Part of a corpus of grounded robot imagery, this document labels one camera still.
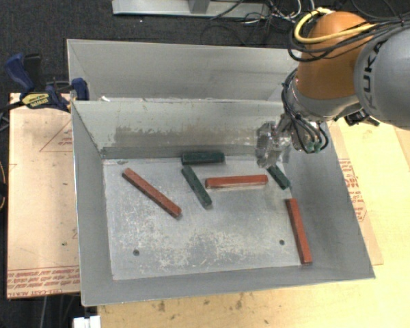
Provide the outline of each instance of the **green block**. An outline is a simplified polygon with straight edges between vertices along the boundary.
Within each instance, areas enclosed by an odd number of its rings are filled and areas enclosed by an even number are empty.
[[[267,169],[269,174],[273,177],[273,179],[277,182],[281,189],[286,189],[290,187],[290,180],[283,174],[283,172],[277,167],[276,165],[271,166]]]
[[[196,174],[194,173],[193,169],[188,165],[182,169],[182,175],[184,175],[185,180],[189,183],[191,189],[196,194],[200,204],[204,208],[209,208],[213,201],[211,200],[208,192],[206,192],[202,183],[200,183],[199,179],[197,178]]]
[[[220,152],[192,152],[181,156],[182,165],[223,163],[225,154]]]

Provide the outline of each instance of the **blue clamp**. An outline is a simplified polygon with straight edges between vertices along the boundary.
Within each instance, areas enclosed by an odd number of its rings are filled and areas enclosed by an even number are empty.
[[[23,64],[23,55],[18,53],[11,56],[5,63],[5,70],[10,78],[23,87],[20,102],[31,109],[52,108],[60,111],[69,111],[70,101],[61,96],[60,92],[52,85],[47,85],[44,91],[35,92],[35,85]],[[87,83],[82,78],[73,79],[67,90],[76,91],[77,100],[89,100],[90,93]]]

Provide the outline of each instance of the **wooden block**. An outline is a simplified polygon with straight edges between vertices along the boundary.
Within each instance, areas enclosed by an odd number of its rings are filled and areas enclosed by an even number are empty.
[[[207,178],[207,189],[223,189],[228,187],[248,187],[265,185],[269,179],[267,175],[224,176],[219,178]]]
[[[179,217],[182,210],[179,206],[173,203],[169,198],[155,189],[149,182],[144,180],[140,175],[131,169],[125,169],[123,177],[132,185],[137,187],[141,192],[147,195],[151,200],[157,203],[162,209],[167,211],[173,217]]]
[[[301,213],[299,212],[298,203],[295,198],[286,200],[288,216],[292,224],[293,234],[295,235],[296,246],[298,248],[299,258],[301,264],[311,264],[313,262],[310,252],[310,246],[308,245],[307,236],[303,228]]]

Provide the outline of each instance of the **cardboard sheet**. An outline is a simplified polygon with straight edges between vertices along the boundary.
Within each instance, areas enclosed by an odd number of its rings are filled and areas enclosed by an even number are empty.
[[[10,112],[7,298],[80,290],[69,113]]]

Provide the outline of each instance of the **yellow cable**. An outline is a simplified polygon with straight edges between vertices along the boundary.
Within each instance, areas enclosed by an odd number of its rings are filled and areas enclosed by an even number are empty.
[[[317,14],[330,14],[333,11],[327,9],[327,8],[317,8],[314,11],[309,12],[308,14],[306,14],[303,18],[301,18],[301,20],[296,24],[295,27],[295,32],[293,33],[295,39],[303,44],[316,44],[318,42],[324,42],[327,40],[331,40],[331,39],[335,39],[335,38],[339,38],[341,36],[348,36],[351,34],[355,34],[355,33],[361,33],[369,28],[374,27],[375,25],[373,24],[369,24],[369,25],[362,25],[360,27],[356,27],[356,28],[350,28],[350,29],[346,29],[344,31],[339,31],[338,33],[334,33],[334,34],[329,34],[327,36],[319,36],[317,38],[304,38],[303,36],[301,36],[299,33],[302,29],[302,26],[304,24],[306,24],[308,22],[308,20],[310,20],[312,17],[316,16]]]

